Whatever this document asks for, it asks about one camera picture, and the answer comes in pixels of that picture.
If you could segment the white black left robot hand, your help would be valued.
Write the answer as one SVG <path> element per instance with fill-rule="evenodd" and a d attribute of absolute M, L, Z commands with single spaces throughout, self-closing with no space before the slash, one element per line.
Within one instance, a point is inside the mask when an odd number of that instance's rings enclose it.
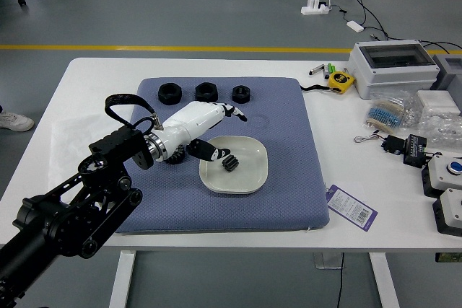
<path fill-rule="evenodd" d="M 188 145 L 221 122 L 224 117 L 237 116 L 246 122 L 243 112 L 226 103 L 193 101 L 171 115 L 162 124 L 162 130 L 152 133 L 162 143 L 160 151 L 169 159 L 180 145 Z"/>

